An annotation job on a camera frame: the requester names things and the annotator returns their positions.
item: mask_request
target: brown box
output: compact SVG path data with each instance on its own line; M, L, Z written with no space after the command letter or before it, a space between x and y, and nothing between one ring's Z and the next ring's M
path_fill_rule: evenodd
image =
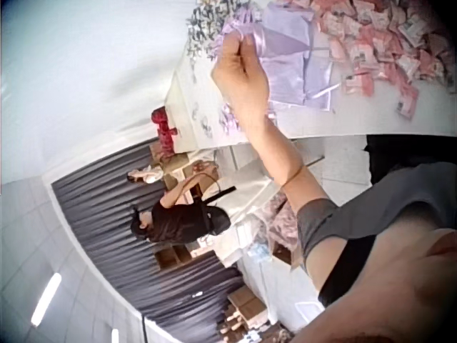
M303 263L303 255L301 253L301 245L298 244L297 247L291 252L284 245L278 243L274 239L268 238L268 245L270 248L270 253L277 259L281 260L285 264L291 266L291 270L301 266Z
M249 329L258 328L268 321L268 310L259 298L254 298L240 307L239 312Z
M252 299L256 298L254 293L246 285L242 288L237 289L235 292L228 295L228 300L235 306L239 311L240 307L247 304Z

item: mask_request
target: ceiling light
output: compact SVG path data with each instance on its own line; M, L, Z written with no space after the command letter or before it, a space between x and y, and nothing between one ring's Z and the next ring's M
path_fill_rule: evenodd
M33 316L31 316L31 323L35 325L35 327L40 325L57 288L59 288L60 281L62 281L62 277L59 273L55 273L44 289L43 295L41 295L40 301L38 302L38 305L36 305L35 312Z
M119 343L119 330L113 329L111 331L111 343Z

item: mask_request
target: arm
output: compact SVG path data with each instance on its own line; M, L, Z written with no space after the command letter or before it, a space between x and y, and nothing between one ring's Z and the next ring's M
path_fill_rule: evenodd
M314 199L328 198L303 165L296 147L266 118L268 80L252 36L240 41L237 33L227 35L212 76L269 174L283 187L295 213Z
M176 185L176 187L174 187L171 191L169 191L167 194L165 194L162 197L162 199L160 199L160 203L166 209L173 207L174 204L178 201L178 198L182 194L186 193L192 187L195 187L198 183L203 181L203 179L205 179L206 177L207 177L206 173L202 172L202 173L195 174L191 177L188 177L187 179L179 182Z

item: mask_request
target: gray curtain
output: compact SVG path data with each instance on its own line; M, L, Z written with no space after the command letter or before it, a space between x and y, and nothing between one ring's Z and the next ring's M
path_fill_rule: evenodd
M162 182L126 180L128 171L151 162L150 143L96 161L52 187L76 238L125 299L182 342L217 342L216 323L223 319L227 294L243 284L238 270L207 254L161 272L154 258L159 248L130 232L130 206L150 209L164 194Z

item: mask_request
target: table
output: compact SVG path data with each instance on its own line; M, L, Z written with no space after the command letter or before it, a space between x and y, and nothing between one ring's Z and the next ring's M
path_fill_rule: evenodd
M312 56L328 58L328 37L314 34ZM176 127L175 151L209 149L246 143L242 132L226 135L219 124L220 109L224 103L211 80L214 63L205 56L191 68L183 54L174 73L165 106L170 127ZM350 69L334 64L331 84L341 81ZM278 128L288 138L310 136L341 136L356 134L430 134L457 136L457 95L444 87L426 81L415 81L419 91L418 105L412 120L396 113L398 90L385 81L375 82L372 97L346 95L340 89L332 91L331 110L321 111L304 106L274 107ZM209 136L202 128L206 120L211 127Z

